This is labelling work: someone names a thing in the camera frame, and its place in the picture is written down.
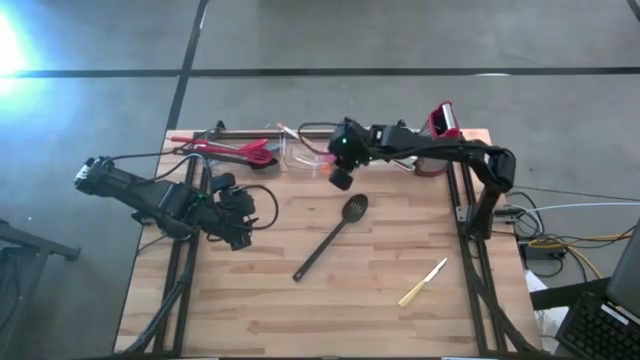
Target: concrete floor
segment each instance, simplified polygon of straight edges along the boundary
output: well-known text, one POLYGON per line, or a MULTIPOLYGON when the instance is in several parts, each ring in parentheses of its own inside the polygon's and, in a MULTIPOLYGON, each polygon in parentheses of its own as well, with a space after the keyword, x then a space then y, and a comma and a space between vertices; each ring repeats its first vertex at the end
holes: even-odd
MULTIPOLYGON (((0 44, 21 54, 0 64, 180 69, 198 2, 0 1, 0 44)), ((209 4, 193 67, 640 66, 639 36, 624 0, 220 0, 209 4)), ((0 80, 0 218, 82 247, 77 263, 49 262, 12 358, 111 351, 140 227, 130 209, 83 195, 72 181, 89 156, 157 151, 177 83, 0 80)), ((640 199, 638 93, 640 75, 191 79, 177 128, 209 128, 218 119, 234 129, 295 126, 345 115, 417 126, 449 99, 463 127, 489 128, 494 143, 513 150, 519 186, 640 199)), ((142 176, 156 164, 122 162, 142 176)), ((539 206, 608 201, 526 192, 539 206)), ((551 233, 595 236, 626 230, 640 214, 603 207, 543 216, 551 233)), ((585 253, 607 275, 623 245, 585 253)), ((530 265, 549 272, 557 264, 530 265)), ((580 279, 569 260, 545 282, 580 279)))

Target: yellow knife handle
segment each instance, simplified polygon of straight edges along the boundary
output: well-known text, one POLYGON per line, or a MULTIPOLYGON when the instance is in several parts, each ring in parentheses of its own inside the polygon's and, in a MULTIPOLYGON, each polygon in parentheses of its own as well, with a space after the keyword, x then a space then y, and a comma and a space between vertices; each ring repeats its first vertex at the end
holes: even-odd
POLYGON ((400 307, 405 307, 409 305, 411 300, 413 300, 413 298, 416 297, 416 295, 418 295, 418 293, 420 292, 423 286, 424 286, 424 282, 420 281, 418 285, 416 285, 413 289, 411 289, 411 291, 407 293, 407 295, 405 295, 402 299, 400 299, 400 301, 398 301, 398 305, 400 307))

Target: red kitchen utensil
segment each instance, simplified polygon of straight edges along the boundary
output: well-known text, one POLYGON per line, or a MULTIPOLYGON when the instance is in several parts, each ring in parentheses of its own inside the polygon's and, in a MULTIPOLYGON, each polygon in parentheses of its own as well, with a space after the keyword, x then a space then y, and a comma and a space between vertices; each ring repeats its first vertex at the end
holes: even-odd
POLYGON ((196 139, 193 140, 192 138, 188 138, 185 136, 170 136, 167 139, 171 140, 171 141, 175 141, 175 142, 184 142, 184 143, 192 143, 192 144, 197 144, 197 145, 212 145, 212 146, 217 146, 217 147, 224 147, 227 149, 232 149, 232 150, 250 150, 250 149, 255 149, 255 148, 261 148, 264 147, 265 145, 267 145, 267 143, 269 142, 269 140, 267 139, 259 139, 259 140, 255 140, 252 141, 240 148, 236 148, 233 146, 229 146, 229 145, 224 145, 224 144, 219 144, 219 143, 215 143, 213 141, 208 141, 206 139, 196 139))
POLYGON ((248 143, 247 145, 242 146, 240 148, 240 150, 249 150, 249 149, 255 149, 255 148, 259 148, 259 147, 264 147, 265 145, 267 145, 268 142, 269 142, 269 140, 267 140, 267 139, 254 140, 254 141, 248 143))
POLYGON ((197 146, 195 150, 218 153, 218 154, 240 155, 240 156, 246 157, 247 160, 249 160, 250 162, 258 165, 266 164, 273 159, 273 155, 271 154, 271 151, 263 147, 253 147, 249 149, 240 148, 238 150, 233 150, 233 149, 226 149, 226 148, 221 148, 217 146, 206 145, 206 146, 197 146))

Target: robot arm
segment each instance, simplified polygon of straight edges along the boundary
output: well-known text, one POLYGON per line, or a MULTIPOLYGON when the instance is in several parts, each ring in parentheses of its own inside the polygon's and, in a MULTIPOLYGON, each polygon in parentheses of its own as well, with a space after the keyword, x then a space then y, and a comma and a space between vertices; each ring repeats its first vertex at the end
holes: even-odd
POLYGON ((416 134, 402 123, 365 129, 349 118, 337 125, 328 150, 335 156, 336 165, 329 181, 342 190, 351 186, 353 170, 374 160, 419 156, 469 165, 484 184, 480 200, 465 222, 463 231, 470 239, 491 237, 493 208, 500 195, 513 187, 516 166, 511 151, 479 140, 433 139, 416 134))
POLYGON ((89 158, 75 178, 76 189, 112 197, 134 208, 133 219, 145 225, 155 220, 167 236, 185 239, 198 230, 226 241, 232 250, 251 245, 256 221, 244 219, 255 212, 253 198, 236 187, 230 173, 211 179, 211 195, 184 183, 147 180, 115 167, 109 157, 89 158), (215 201, 213 194, 220 200, 215 201))

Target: knife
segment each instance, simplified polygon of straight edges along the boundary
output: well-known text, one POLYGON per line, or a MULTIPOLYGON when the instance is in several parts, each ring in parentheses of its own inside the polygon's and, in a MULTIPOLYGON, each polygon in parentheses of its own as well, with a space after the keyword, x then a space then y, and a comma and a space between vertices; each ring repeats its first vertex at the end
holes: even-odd
POLYGON ((429 275, 427 275, 427 277, 425 277, 422 281, 420 281, 418 285, 416 285, 413 289, 411 289, 411 291, 407 293, 407 295, 405 295, 402 299, 400 299, 400 301, 398 301, 398 305, 402 308, 409 305, 411 300, 413 300, 413 298, 416 297, 416 295, 418 295, 418 293, 420 292, 424 284, 431 281, 431 279, 433 279, 438 274, 438 272, 440 271, 440 269, 442 269, 442 267, 446 262, 447 262, 447 258, 444 258, 442 261, 440 261, 438 266, 436 266, 435 269, 431 270, 431 272, 429 273, 429 275))

